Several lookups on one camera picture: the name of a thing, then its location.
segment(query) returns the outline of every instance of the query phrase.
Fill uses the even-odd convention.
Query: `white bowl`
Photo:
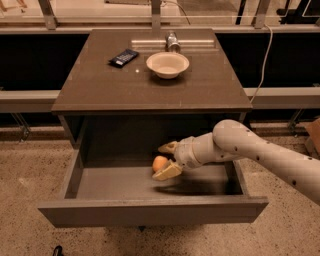
[[[147,59],[147,66],[159,77],[172,79],[189,67],[189,60],[175,52],[159,52]]]

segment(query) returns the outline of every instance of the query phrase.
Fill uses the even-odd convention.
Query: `speckled floor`
[[[0,255],[320,255],[320,206],[251,160],[240,164],[251,195],[269,205],[251,224],[54,228],[37,210],[55,199],[71,160],[61,128],[33,131],[24,143],[0,129]],[[268,140],[305,152],[304,136]]]

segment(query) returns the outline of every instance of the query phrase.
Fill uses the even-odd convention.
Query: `cord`
[[[185,10],[183,9],[182,5],[181,4],[178,4],[176,2],[173,2],[173,1],[167,1],[167,0],[163,0],[161,1],[162,3],[170,3],[170,4],[175,4],[176,6],[178,6],[180,8],[180,10],[183,12],[184,16],[186,17],[187,21],[188,21],[188,24],[191,25],[190,23],[190,20],[188,18],[188,15],[186,14]]]
[[[250,100],[250,103],[252,103],[253,100],[255,99],[255,97],[257,96],[257,93],[258,93],[258,91],[259,91],[259,89],[262,86],[262,83],[264,81],[264,73],[265,73],[266,62],[267,62],[267,58],[268,58],[268,55],[269,55],[269,50],[270,50],[272,39],[273,39],[273,31],[272,31],[272,29],[268,25],[265,25],[265,26],[270,30],[269,45],[268,45],[267,51],[266,51],[266,53],[264,55],[264,60],[263,60],[263,64],[262,64],[261,81],[260,81],[260,84],[258,85],[256,91],[254,92],[254,94],[253,94],[253,96],[252,96],[252,98]]]

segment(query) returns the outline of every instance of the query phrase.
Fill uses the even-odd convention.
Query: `drawer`
[[[151,178],[157,147],[212,129],[208,115],[86,118],[60,198],[39,210],[56,227],[253,222],[266,197],[248,194],[239,164],[209,164]]]

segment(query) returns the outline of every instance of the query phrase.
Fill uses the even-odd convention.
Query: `brown tabletop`
[[[158,43],[152,43],[151,30],[93,30],[52,111],[64,115],[251,110],[248,97],[210,29],[175,29],[181,54],[190,61],[189,68],[177,78],[160,79],[150,71],[146,60],[165,50],[166,32],[161,32],[160,40],[155,41]],[[192,45],[192,40],[200,40],[202,45]],[[127,48],[137,50],[139,56],[122,69],[108,65],[109,59]]]

